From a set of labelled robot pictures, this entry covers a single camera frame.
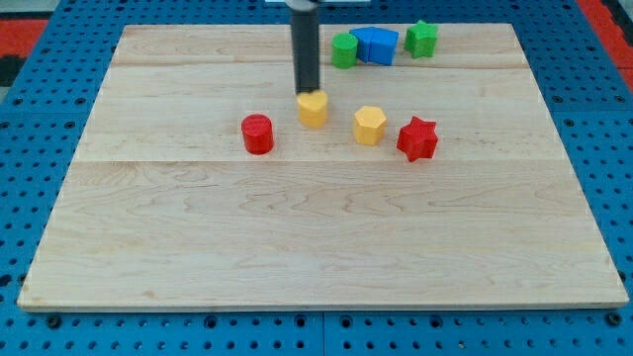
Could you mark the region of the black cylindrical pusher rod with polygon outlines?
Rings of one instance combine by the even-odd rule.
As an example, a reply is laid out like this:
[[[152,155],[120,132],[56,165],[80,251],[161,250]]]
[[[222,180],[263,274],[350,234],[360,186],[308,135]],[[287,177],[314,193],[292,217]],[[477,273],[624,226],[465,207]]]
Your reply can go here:
[[[295,92],[320,88],[318,2],[289,0]]]

